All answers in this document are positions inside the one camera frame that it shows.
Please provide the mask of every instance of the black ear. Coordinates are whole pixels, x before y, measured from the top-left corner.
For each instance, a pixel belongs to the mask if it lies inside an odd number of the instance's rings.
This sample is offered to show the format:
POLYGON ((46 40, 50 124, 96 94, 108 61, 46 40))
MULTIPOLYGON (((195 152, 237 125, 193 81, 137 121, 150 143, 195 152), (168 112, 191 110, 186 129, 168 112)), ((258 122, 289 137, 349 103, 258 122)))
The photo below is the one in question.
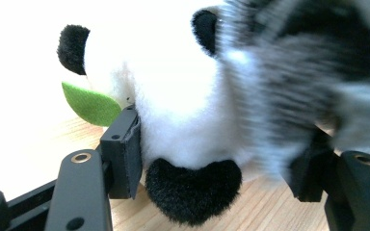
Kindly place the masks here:
POLYGON ((196 12, 192 18, 192 28, 198 43, 210 57, 215 56, 215 32, 218 17, 208 10, 196 12))
POLYGON ((68 70, 85 75, 84 52, 90 30, 77 25, 67 25, 63 29, 57 49, 60 63, 68 70))

